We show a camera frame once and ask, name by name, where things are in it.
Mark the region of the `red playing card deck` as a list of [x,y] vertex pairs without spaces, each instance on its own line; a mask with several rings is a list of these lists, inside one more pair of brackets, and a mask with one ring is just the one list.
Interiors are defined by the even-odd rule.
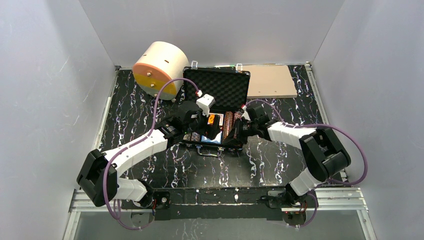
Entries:
[[215,115],[214,124],[215,123],[218,123],[218,125],[220,127],[222,127],[224,125],[225,116],[224,116],[223,113],[210,113],[210,114],[214,114]]

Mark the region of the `yellow big blind button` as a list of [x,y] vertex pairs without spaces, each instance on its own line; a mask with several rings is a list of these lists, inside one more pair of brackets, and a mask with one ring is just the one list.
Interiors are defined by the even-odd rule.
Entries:
[[214,114],[210,114],[209,117],[208,117],[207,124],[208,125],[213,125],[214,122],[215,122],[215,115]]

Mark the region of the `blue playing card deck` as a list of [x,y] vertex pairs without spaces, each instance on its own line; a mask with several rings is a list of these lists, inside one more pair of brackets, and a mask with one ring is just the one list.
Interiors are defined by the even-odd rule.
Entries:
[[220,134],[218,134],[215,138],[211,139],[211,138],[208,138],[208,137],[202,135],[200,141],[202,143],[221,144],[221,142],[222,142],[222,136]]

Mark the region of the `black poker set case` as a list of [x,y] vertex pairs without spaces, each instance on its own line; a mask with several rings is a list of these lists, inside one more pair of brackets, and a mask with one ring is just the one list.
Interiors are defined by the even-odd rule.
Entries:
[[[215,103],[210,108],[210,113],[233,114],[241,109],[247,102],[250,72],[243,70],[243,65],[234,67],[198,67],[193,61],[191,66],[182,70],[183,77],[193,81],[204,93],[212,96]],[[243,146],[223,145],[223,126],[220,126],[221,144],[212,144],[195,141],[182,141],[187,147],[195,147],[200,156],[220,157],[227,150],[230,152],[241,151]]]

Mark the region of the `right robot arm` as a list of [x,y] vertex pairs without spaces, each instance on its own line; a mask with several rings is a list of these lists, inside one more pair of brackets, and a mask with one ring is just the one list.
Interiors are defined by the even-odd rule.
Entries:
[[327,126],[292,127],[271,119],[260,107],[247,108],[223,138],[225,145],[244,145],[258,136],[282,142],[302,151],[306,167],[277,199],[295,204],[307,193],[351,164],[351,158],[335,132]]

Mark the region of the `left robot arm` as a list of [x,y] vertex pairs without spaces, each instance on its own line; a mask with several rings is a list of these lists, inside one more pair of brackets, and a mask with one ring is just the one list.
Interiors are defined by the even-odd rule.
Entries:
[[214,97],[209,94],[195,102],[184,101],[173,114],[139,138],[105,152],[90,151],[76,182],[96,207],[111,200],[146,199],[151,193],[147,185],[140,180],[122,178],[122,174],[142,160],[181,143],[188,134],[215,138],[220,130],[219,121],[209,123],[214,103]]

